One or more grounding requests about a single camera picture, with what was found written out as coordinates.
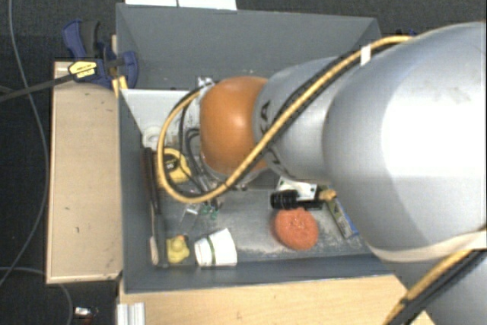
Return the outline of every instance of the black floor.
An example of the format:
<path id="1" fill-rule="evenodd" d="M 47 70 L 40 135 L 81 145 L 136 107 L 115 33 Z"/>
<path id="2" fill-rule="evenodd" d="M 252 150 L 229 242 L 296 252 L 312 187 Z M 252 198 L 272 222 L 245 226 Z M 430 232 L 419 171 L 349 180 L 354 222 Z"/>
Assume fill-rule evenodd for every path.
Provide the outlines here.
<path id="1" fill-rule="evenodd" d="M 66 22 L 98 19 L 100 35 L 108 37 L 115 31 L 114 5 L 121 1 L 14 0 L 14 29 L 29 83 L 47 80 L 54 58 L 66 55 L 60 36 Z M 486 0 L 237 0 L 237 6 L 375 17 L 383 34 L 389 34 L 397 30 L 421 33 L 485 19 Z M 0 86 L 17 89 L 22 84 L 8 35 L 7 10 L 8 0 L 0 0 Z M 49 93 L 35 94 L 35 101 L 49 134 Z M 0 104 L 0 267 L 11 264 L 30 232 L 43 195 L 44 175 L 43 151 L 28 100 Z M 45 226 L 43 220 L 20 266 L 43 269 Z M 114 322 L 114 283 L 82 283 L 68 289 L 74 306 L 98 308 L 93 324 Z M 0 288 L 0 325 L 65 323 L 67 316 L 62 292 L 47 288 L 40 276 L 15 272 Z"/>

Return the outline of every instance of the white cup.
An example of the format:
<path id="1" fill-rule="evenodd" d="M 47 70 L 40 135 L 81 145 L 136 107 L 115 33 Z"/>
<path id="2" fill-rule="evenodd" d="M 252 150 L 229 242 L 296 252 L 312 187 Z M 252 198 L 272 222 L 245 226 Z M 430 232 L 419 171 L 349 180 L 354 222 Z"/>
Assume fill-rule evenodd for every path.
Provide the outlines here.
<path id="1" fill-rule="evenodd" d="M 196 261 L 201 267 L 235 266 L 237 249 L 228 229 L 216 231 L 195 242 Z"/>

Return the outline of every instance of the blue clamp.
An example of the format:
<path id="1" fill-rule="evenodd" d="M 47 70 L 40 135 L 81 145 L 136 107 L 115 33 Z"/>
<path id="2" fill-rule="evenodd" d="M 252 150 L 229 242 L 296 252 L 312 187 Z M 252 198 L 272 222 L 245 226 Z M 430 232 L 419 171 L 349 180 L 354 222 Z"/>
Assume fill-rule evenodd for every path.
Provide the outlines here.
<path id="1" fill-rule="evenodd" d="M 74 19 L 62 28 L 62 39 L 71 57 L 76 61 L 89 60 L 96 63 L 96 68 L 90 70 L 89 75 L 82 78 L 75 77 L 75 81 L 87 81 L 108 89 L 112 88 L 112 80 L 116 76 L 124 75 L 129 88 L 134 88 L 138 78 L 138 63 L 135 53 L 124 52 L 117 58 L 110 46 L 99 42 L 97 31 L 98 21 Z M 116 76 L 110 71 L 116 69 Z"/>

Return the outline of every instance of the gray box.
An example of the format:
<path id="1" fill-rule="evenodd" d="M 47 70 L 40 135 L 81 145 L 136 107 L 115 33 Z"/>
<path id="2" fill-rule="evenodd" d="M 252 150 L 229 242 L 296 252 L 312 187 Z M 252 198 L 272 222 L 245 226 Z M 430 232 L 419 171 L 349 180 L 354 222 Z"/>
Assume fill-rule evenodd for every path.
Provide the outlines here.
<path id="1" fill-rule="evenodd" d="M 134 50 L 141 72 L 137 88 L 191 89 L 198 76 L 269 77 L 290 65 L 341 56 L 380 37 L 372 18 L 216 11 L 117 5 L 119 53 Z M 190 240 L 229 227 L 239 263 L 227 269 L 200 269 L 193 263 L 169 268 L 151 264 L 152 235 L 141 169 L 141 131 L 124 97 L 119 99 L 119 143 L 123 216 L 123 278 L 127 293 L 230 287 L 389 273 L 360 237 L 345 240 L 323 208 L 315 218 L 325 238 L 313 250 L 282 249 L 269 236 L 272 186 L 226 195 L 216 221 L 196 222 Z M 171 231 L 181 205 L 164 201 Z"/>

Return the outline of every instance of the orange sponge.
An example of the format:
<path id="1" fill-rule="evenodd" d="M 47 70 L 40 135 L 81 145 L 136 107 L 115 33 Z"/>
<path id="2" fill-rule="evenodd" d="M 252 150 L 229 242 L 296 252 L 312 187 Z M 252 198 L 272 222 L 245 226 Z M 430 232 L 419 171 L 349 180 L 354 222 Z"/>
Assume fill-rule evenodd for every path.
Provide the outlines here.
<path id="1" fill-rule="evenodd" d="M 309 250 L 318 241 L 318 224 L 302 207 L 279 210 L 274 219 L 274 232 L 279 241 L 294 250 Z"/>

